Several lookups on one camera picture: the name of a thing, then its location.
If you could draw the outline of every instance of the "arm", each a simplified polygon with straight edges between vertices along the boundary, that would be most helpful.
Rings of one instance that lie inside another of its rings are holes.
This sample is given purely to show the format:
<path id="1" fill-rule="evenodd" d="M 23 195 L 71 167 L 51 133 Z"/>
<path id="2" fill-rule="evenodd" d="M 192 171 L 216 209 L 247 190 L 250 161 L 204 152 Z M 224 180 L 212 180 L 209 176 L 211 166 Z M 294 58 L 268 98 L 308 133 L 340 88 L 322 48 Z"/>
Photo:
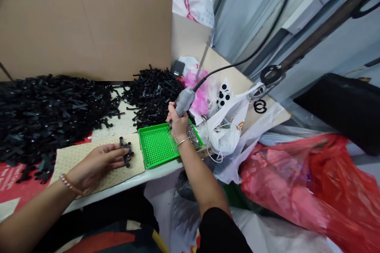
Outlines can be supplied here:
<path id="1" fill-rule="evenodd" d="M 97 147 L 67 174 L 67 179 L 85 190 L 110 170 L 124 166 L 123 155 L 127 153 L 128 149 L 120 149 L 119 144 Z M 76 196 L 60 180 L 51 184 L 0 223 L 0 252 L 30 252 Z"/>
<path id="2" fill-rule="evenodd" d="M 184 116 L 179 118 L 173 105 L 174 103 L 170 102 L 166 121 L 173 121 L 171 135 L 179 143 L 187 138 L 186 125 L 188 116 L 184 113 Z M 191 188 L 199 204 L 201 217 L 209 208 L 220 208 L 232 217 L 221 187 L 213 173 L 197 154 L 190 140 L 186 140 L 179 146 L 179 153 Z"/>

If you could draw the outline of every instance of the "hand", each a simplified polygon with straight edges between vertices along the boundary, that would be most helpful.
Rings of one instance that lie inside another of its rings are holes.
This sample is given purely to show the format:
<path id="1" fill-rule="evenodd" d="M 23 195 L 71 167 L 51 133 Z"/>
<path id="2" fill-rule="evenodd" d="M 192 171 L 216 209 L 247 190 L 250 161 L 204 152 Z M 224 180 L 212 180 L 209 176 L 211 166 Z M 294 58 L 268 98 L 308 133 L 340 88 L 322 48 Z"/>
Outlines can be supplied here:
<path id="1" fill-rule="evenodd" d="M 183 116 L 180 118 L 177 115 L 177 112 L 175 111 L 174 108 L 174 102 L 169 102 L 168 110 L 169 113 L 166 118 L 166 122 L 171 122 L 173 121 L 173 127 L 171 130 L 171 136 L 175 139 L 175 141 L 178 143 L 185 138 L 187 138 L 187 133 L 186 133 L 186 126 L 187 126 L 187 121 L 189 116 L 187 115 L 187 112 L 183 113 Z"/>
<path id="2" fill-rule="evenodd" d="M 122 148 L 118 143 L 94 148 L 67 173 L 67 179 L 84 191 L 94 186 L 111 170 L 125 166 L 123 156 L 128 152 L 128 148 Z"/>

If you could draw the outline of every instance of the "black sleeve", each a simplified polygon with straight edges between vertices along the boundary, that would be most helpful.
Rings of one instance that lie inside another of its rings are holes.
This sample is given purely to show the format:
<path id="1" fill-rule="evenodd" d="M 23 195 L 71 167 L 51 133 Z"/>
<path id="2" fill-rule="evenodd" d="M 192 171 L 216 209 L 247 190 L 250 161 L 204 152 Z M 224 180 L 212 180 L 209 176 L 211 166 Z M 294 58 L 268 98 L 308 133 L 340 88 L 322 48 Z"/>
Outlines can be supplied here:
<path id="1" fill-rule="evenodd" d="M 220 208 L 211 208 L 205 212 L 199 234 L 201 240 L 198 253 L 252 253 L 240 229 Z"/>

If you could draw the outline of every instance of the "person's right hand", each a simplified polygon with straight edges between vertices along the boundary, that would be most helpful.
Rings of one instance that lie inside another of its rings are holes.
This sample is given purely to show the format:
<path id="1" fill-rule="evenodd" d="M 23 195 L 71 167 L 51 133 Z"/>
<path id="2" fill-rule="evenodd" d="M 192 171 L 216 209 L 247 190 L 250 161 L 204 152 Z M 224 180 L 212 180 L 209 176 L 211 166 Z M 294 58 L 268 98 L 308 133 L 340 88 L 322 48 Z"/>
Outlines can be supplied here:
<path id="1" fill-rule="evenodd" d="M 174 102 L 169 102 L 169 113 L 167 115 L 166 122 L 169 123 L 173 121 L 171 136 L 177 143 L 179 143 L 187 138 L 186 126 L 189 116 L 187 115 L 187 112 L 184 112 L 181 118 L 178 117 L 177 112 L 174 108 L 174 104 Z"/>

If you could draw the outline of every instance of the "green plastic tray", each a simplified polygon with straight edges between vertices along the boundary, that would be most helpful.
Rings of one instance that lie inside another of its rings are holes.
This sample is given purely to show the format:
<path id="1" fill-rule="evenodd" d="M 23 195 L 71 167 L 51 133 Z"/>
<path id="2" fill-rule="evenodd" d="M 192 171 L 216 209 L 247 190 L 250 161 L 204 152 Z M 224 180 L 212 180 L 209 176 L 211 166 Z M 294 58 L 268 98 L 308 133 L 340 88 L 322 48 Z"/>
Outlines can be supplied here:
<path id="1" fill-rule="evenodd" d="M 144 156 L 146 169 L 168 162 L 179 156 L 177 144 L 171 136 L 168 125 L 168 123 L 164 123 L 139 129 L 142 155 Z M 194 132 L 200 143 L 200 146 L 197 147 L 199 148 L 203 146 L 203 142 L 195 129 Z"/>

